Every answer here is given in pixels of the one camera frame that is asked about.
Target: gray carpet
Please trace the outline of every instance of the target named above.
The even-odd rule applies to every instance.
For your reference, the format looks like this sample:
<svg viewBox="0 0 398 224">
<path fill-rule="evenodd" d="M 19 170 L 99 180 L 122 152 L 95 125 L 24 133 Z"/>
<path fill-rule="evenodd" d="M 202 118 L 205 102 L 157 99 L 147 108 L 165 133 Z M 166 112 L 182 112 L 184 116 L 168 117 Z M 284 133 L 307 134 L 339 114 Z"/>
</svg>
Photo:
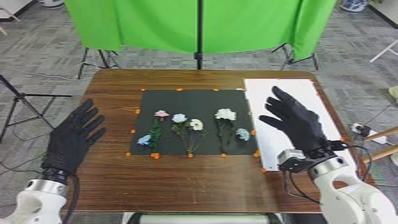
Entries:
<svg viewBox="0 0 398 224">
<path fill-rule="evenodd" d="M 0 73 L 8 78 L 17 89 L 28 93 L 72 94 L 72 99 L 58 99 L 47 111 L 47 119 L 56 124 L 74 106 L 95 72 L 86 67 L 83 80 L 76 78 L 76 65 L 81 59 L 81 45 L 65 9 L 47 10 L 33 5 L 21 15 L 22 22 L 1 23 L 8 36 L 0 35 Z M 398 38 L 398 30 L 390 28 L 369 10 L 351 15 L 335 8 L 324 28 L 316 56 L 319 71 L 316 77 L 339 113 L 346 128 L 353 122 L 365 122 L 390 104 L 387 88 L 398 85 L 398 57 L 385 54 L 372 64 L 369 59 Z M 269 49 L 236 54 L 204 56 L 205 69 L 266 69 L 278 70 L 282 52 L 269 53 Z M 193 69 L 195 61 L 189 54 L 168 53 L 156 50 L 125 48 L 115 57 L 122 68 L 173 68 Z M 88 61 L 99 63 L 97 55 L 90 52 Z M 312 71 L 310 61 L 287 66 L 285 70 Z M 0 125 L 10 106 L 12 95 L 0 87 Z M 33 105 L 42 107 L 42 99 L 31 99 Z M 374 130 L 383 130 L 398 124 L 398 107 L 390 105 L 381 115 L 371 121 Z M 30 116 L 17 107 L 15 120 Z M 6 132 L 0 145 L 0 158 L 6 166 L 40 155 L 46 149 L 47 136 L 21 141 L 47 133 L 38 121 L 19 125 Z M 388 141 L 398 143 L 396 136 Z M 371 150 L 383 146 L 365 143 Z M 19 169 L 37 169 L 40 160 L 26 163 Z M 374 162 L 371 174 L 398 207 L 398 168 L 388 158 Z M 33 173 L 6 172 L 0 176 L 0 216 L 14 209 L 14 198 Z M 76 214 L 72 223 L 117 223 L 117 214 Z"/>
</svg>

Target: black glove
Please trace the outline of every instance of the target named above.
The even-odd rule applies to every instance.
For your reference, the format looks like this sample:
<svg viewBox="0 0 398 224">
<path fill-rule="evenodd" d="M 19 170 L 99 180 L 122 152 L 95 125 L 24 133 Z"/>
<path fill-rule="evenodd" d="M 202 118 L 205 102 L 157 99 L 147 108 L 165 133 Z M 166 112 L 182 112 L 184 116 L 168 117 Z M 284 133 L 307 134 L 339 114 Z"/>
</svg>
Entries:
<svg viewBox="0 0 398 224">
<path fill-rule="evenodd" d="M 49 134 L 47 151 L 40 167 L 63 170 L 69 175 L 76 173 L 88 147 L 106 132 L 106 129 L 101 128 L 90 135 L 104 120 L 102 115 L 95 117 L 97 108 L 90 109 L 90 107 L 92 100 L 88 99 L 70 112 Z"/>
<path fill-rule="evenodd" d="M 259 120 L 284 132 L 294 149 L 307 154 L 328 145 L 317 121 L 319 116 L 275 86 L 271 92 L 278 100 L 268 97 L 264 108 L 280 120 L 264 115 L 259 116 Z"/>
</svg>

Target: white sheet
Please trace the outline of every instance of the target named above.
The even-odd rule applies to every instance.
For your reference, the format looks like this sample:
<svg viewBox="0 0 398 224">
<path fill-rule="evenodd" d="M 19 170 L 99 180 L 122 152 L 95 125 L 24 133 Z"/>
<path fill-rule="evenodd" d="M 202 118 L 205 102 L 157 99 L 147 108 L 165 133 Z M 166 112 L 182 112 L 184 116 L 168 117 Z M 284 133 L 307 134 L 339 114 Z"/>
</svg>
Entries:
<svg viewBox="0 0 398 224">
<path fill-rule="evenodd" d="M 259 115 L 273 116 L 264 109 L 266 98 L 273 96 L 271 87 L 277 86 L 284 92 L 296 98 L 301 105 L 319 115 L 319 123 L 323 133 L 328 140 L 339 140 L 340 135 L 337 127 L 332 122 L 332 118 L 326 112 L 326 108 L 316 93 L 312 82 L 309 79 L 245 79 L 245 97 L 250 105 L 252 122 L 255 129 L 255 139 L 261 153 L 262 167 L 268 171 L 277 171 L 277 155 L 284 149 L 293 149 L 289 139 L 284 133 L 264 124 L 257 117 Z M 355 167 L 355 162 L 348 150 L 335 152 L 344 157 L 348 163 Z"/>
</svg>

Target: wooden tabletop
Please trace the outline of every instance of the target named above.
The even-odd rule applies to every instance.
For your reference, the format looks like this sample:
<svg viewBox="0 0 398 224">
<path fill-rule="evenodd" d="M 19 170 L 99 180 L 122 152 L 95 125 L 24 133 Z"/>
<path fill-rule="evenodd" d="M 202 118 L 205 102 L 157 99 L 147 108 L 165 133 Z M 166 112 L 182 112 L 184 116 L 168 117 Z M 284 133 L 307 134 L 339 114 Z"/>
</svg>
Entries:
<svg viewBox="0 0 398 224">
<path fill-rule="evenodd" d="M 81 192 L 78 211 L 145 212 L 319 212 L 317 205 L 285 195 L 278 172 L 261 172 L 252 156 L 125 157 L 134 127 L 134 109 L 141 89 L 234 89 L 245 78 L 310 79 L 340 135 L 346 137 L 330 102 L 307 72 L 101 70 L 88 85 L 85 98 L 94 99 L 106 117 L 106 135 L 97 142 L 78 171 Z M 310 197 L 317 190 L 307 174 L 294 175 Z"/>
</svg>

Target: green screen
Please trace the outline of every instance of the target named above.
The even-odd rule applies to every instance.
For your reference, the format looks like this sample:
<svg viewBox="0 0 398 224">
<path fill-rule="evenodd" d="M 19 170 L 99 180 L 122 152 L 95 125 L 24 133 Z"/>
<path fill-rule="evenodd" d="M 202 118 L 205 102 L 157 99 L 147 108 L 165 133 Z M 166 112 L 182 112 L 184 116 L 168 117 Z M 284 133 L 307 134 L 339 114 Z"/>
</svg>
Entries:
<svg viewBox="0 0 398 224">
<path fill-rule="evenodd" d="M 310 56 L 335 0 L 204 0 L 204 53 L 259 50 L 289 43 Z M 197 0 L 65 0 L 81 44 L 193 53 Z"/>
</svg>

